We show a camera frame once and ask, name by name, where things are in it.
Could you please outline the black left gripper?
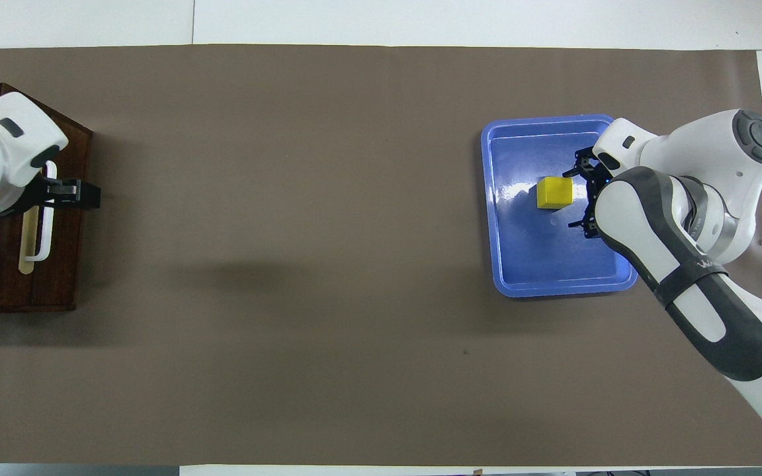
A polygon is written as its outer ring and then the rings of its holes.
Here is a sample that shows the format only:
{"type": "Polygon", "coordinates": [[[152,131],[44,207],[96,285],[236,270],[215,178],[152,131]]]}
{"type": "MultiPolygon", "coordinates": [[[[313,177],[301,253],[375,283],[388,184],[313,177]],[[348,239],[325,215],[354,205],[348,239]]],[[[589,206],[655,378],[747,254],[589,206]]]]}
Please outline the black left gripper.
{"type": "Polygon", "coordinates": [[[33,207],[52,200],[50,187],[57,186],[57,209],[94,210],[102,205],[102,189],[91,182],[67,178],[59,181],[45,175],[34,175],[8,207],[8,216],[23,214],[33,207]]]}

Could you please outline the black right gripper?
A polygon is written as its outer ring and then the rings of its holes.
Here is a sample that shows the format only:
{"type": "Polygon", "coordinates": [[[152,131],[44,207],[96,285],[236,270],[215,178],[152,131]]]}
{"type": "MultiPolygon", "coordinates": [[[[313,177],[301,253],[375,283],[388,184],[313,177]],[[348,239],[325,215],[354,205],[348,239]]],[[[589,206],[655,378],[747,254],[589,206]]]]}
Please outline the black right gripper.
{"type": "Polygon", "coordinates": [[[587,201],[589,204],[583,212],[583,217],[580,220],[568,223],[568,228],[580,229],[587,240],[600,238],[601,232],[599,232],[595,217],[595,204],[601,190],[612,179],[611,170],[607,167],[605,161],[600,160],[593,153],[592,147],[585,147],[575,151],[573,166],[568,171],[562,173],[563,178],[575,176],[580,176],[587,182],[587,201]]]}

